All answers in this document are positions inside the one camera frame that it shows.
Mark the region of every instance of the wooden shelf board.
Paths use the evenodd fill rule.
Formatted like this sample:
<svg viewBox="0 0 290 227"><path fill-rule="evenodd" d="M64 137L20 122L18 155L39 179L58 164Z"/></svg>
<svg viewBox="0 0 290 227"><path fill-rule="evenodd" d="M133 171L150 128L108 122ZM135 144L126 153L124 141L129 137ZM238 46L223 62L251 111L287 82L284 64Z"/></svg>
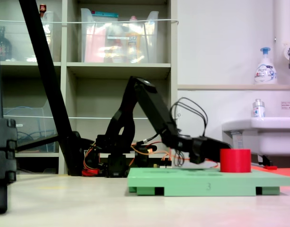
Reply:
<svg viewBox="0 0 290 227"><path fill-rule="evenodd" d="M77 0L87 4L116 4L116 5L164 5L167 0Z"/></svg>
<svg viewBox="0 0 290 227"><path fill-rule="evenodd" d="M1 61L3 78L40 78L37 62L28 61ZM56 75L61 76L61 63L54 62Z"/></svg>
<svg viewBox="0 0 290 227"><path fill-rule="evenodd" d="M109 154L100 154L101 158L108 158ZM125 154L127 158L134 158L134 154ZM160 153L160 154L154 154L154 155L149 155L150 158L162 158L165 154Z"/></svg>
<svg viewBox="0 0 290 227"><path fill-rule="evenodd" d="M290 85L263 84L263 85L178 85L178 90L290 90Z"/></svg>
<svg viewBox="0 0 290 227"><path fill-rule="evenodd" d="M67 68L78 78L128 79L130 76L146 79L166 79L169 75L169 63L84 63L68 62Z"/></svg>
<svg viewBox="0 0 290 227"><path fill-rule="evenodd" d="M58 157L59 153L16 153L16 157Z"/></svg>

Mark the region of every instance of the green platform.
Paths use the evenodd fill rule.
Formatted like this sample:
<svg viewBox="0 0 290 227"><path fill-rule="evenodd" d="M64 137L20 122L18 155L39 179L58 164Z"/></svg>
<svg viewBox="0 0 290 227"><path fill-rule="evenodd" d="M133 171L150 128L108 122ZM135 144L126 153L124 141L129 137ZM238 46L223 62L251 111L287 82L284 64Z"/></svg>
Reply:
<svg viewBox="0 0 290 227"><path fill-rule="evenodd" d="M131 168L129 192L165 196L255 196L279 195L280 186L290 186L290 177L252 170L251 173L221 173L217 168Z"/></svg>

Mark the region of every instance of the white floor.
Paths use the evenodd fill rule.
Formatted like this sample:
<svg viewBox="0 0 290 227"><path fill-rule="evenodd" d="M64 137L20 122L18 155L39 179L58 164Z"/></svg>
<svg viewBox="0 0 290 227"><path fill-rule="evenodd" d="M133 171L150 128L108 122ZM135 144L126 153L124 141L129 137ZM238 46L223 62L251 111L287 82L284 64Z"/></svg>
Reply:
<svg viewBox="0 0 290 227"><path fill-rule="evenodd" d="M0 227L290 227L280 196L162 197L127 192L127 179L19 175Z"/></svg>

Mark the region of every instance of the white sink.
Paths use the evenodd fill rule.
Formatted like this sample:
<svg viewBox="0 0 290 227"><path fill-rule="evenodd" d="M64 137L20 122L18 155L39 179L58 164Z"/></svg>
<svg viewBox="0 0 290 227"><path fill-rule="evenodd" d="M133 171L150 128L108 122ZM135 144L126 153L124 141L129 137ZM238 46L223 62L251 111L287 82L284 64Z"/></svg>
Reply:
<svg viewBox="0 0 290 227"><path fill-rule="evenodd" d="M290 156L290 117L236 120L223 124L222 130L230 137L240 132L239 144L251 149L254 154ZM233 140L228 140L226 136L224 140L233 144Z"/></svg>

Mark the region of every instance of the transparent container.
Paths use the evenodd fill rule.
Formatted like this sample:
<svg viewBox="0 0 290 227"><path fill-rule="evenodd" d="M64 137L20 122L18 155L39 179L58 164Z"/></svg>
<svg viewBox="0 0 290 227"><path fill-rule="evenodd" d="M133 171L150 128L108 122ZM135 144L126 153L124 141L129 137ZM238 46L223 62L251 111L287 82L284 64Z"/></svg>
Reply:
<svg viewBox="0 0 290 227"><path fill-rule="evenodd" d="M22 143L56 134L54 120L48 101L42 108L17 106L3 108L4 118L14 119L18 131L18 146ZM58 152L56 143L32 148L21 153Z"/></svg>
<svg viewBox="0 0 290 227"><path fill-rule="evenodd" d="M61 24L54 12L45 12L42 24L53 61L61 61ZM27 26L22 22L0 22L0 60L36 62Z"/></svg>
<svg viewBox="0 0 290 227"><path fill-rule="evenodd" d="M81 9L82 22L94 22L89 9ZM82 24L82 62L157 63L158 12L146 22Z"/></svg>

